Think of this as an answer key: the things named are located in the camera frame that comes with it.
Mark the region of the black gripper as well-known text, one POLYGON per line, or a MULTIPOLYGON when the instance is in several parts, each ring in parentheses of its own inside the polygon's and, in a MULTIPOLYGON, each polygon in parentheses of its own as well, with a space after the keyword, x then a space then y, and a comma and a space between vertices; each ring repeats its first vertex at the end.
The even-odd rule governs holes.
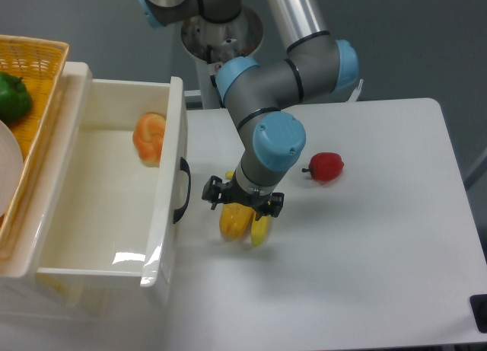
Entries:
POLYGON ((233 176, 230 181, 224 182, 220 177, 211 176, 203 187, 202 199, 211 203, 211 210, 219 204, 239 203, 251 207, 256 212, 256 220, 263 216, 277 218, 284 206, 284 193, 271 193, 262 195, 261 190, 251 189, 247 192, 233 176))

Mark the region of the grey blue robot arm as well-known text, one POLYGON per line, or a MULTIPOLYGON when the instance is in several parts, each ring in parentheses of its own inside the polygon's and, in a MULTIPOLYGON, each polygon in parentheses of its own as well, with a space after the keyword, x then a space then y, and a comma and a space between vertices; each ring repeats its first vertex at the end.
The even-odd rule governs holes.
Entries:
POLYGON ((267 0, 286 58, 262 67, 253 58, 258 40, 241 0, 138 0, 149 24, 185 21, 188 52, 217 71, 209 86, 229 112, 244 152, 234 176, 210 177, 202 198, 213 206, 239 203, 258 216, 277 217, 284 196, 276 187, 298 161, 304 127, 287 109, 358 79, 358 56, 345 40, 334 40, 317 0, 267 0))

